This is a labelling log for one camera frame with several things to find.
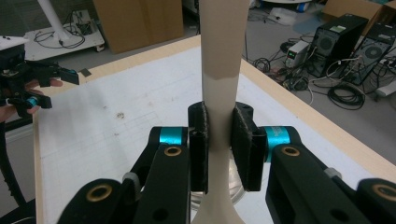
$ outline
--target computer tower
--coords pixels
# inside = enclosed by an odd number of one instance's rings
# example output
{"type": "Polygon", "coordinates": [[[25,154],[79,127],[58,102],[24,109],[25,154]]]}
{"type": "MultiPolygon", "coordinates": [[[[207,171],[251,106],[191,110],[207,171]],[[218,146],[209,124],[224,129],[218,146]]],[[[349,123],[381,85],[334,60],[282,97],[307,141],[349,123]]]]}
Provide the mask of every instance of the computer tower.
{"type": "Polygon", "coordinates": [[[307,72],[315,77],[334,72],[334,62],[349,58],[367,22],[363,17],[345,14],[319,26],[305,64],[307,72]]]}
{"type": "Polygon", "coordinates": [[[361,85],[388,54],[395,38],[395,27],[375,23],[350,57],[356,60],[348,61],[340,76],[343,76],[345,81],[361,85]]]}

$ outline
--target white vertical post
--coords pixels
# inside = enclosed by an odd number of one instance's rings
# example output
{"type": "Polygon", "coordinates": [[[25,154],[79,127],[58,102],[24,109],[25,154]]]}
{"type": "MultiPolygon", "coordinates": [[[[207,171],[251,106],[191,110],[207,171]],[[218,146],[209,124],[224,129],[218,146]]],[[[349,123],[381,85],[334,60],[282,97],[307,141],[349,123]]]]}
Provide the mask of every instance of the white vertical post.
{"type": "Polygon", "coordinates": [[[58,41],[69,39],[70,36],[59,21],[59,18],[52,7],[50,0],[38,0],[38,3],[46,14],[47,19],[49,20],[49,23],[52,26],[53,31],[55,32],[53,35],[54,40],[58,41]]]}
{"type": "Polygon", "coordinates": [[[229,191],[231,128],[248,0],[200,0],[203,98],[209,118],[208,193],[192,223],[244,223],[229,191]]]}

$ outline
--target floor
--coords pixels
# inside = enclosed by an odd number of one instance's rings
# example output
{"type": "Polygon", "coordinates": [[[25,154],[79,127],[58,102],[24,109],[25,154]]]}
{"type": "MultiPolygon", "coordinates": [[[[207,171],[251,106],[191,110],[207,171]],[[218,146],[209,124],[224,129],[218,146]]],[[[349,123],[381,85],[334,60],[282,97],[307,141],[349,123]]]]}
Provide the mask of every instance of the floor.
{"type": "MultiPolygon", "coordinates": [[[[272,58],[278,52],[282,43],[288,41],[289,38],[299,38],[301,35],[314,34],[316,28],[322,22],[319,15],[321,5],[311,4],[305,13],[298,13],[294,25],[281,25],[265,20],[264,17],[271,11],[271,7],[282,6],[268,4],[264,8],[250,10],[249,22],[247,23],[247,47],[244,52],[244,57],[249,62],[258,58],[272,58]]],[[[185,35],[180,39],[196,35],[198,26],[195,19],[185,16],[184,23],[185,35]]],[[[112,54],[108,48],[99,53],[93,49],[84,49],[53,60],[59,62],[63,67],[79,71],[83,68],[90,69],[104,63],[110,63],[174,41],[177,40],[116,55],[112,54]]],[[[281,58],[271,63],[273,71],[283,65],[283,60],[284,58],[281,58]]],[[[325,89],[320,89],[313,85],[310,85],[310,88],[312,91],[326,92],[325,89]]],[[[396,164],[396,119],[394,118],[396,94],[382,98],[379,101],[375,100],[374,95],[368,94],[364,106],[359,110],[340,108],[332,103],[326,95],[315,92],[313,93],[313,98],[310,91],[296,91],[295,94],[308,104],[312,101],[311,106],[319,113],[351,133],[393,164],[396,164]]],[[[8,139],[8,155],[21,190],[25,198],[30,200],[35,197],[33,136],[31,126],[26,129],[30,132],[27,132],[22,137],[8,139]]],[[[9,196],[4,182],[0,183],[0,195],[2,195],[0,200],[0,216],[2,216],[14,209],[16,204],[12,197],[9,196]]]]}

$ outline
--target human hand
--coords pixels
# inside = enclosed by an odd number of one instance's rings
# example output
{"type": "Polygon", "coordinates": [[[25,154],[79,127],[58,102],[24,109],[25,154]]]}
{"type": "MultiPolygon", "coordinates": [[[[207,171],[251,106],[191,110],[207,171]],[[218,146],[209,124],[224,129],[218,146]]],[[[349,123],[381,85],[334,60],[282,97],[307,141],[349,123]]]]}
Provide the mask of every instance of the human hand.
{"type": "MultiPolygon", "coordinates": [[[[25,89],[27,91],[33,92],[33,93],[37,93],[37,94],[43,94],[42,91],[38,91],[38,90],[34,90],[35,87],[37,87],[38,81],[37,80],[32,80],[28,83],[25,84],[25,89]]],[[[63,83],[61,80],[57,80],[57,79],[51,79],[50,80],[50,85],[53,87],[62,87],[63,83]]],[[[35,106],[31,109],[27,110],[27,113],[29,114],[34,114],[38,109],[40,108],[40,106],[35,106]]],[[[4,105],[0,107],[0,122],[4,122],[7,119],[9,119],[13,114],[15,114],[17,112],[17,108],[14,105],[4,105]]]]}

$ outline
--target cardboard box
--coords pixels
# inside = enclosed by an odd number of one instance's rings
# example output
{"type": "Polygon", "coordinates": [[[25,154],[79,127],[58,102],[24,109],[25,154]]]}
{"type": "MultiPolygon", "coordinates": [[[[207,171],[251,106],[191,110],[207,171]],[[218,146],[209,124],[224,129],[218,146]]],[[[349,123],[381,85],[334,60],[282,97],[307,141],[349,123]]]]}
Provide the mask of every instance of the cardboard box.
{"type": "Polygon", "coordinates": [[[327,20],[346,13],[367,18],[369,22],[363,31],[363,35],[366,35],[375,22],[389,24],[393,20],[396,15],[396,1],[380,5],[367,0],[328,0],[322,12],[327,20]]]}
{"type": "Polygon", "coordinates": [[[113,53],[184,35],[181,0],[93,0],[113,53]]]}

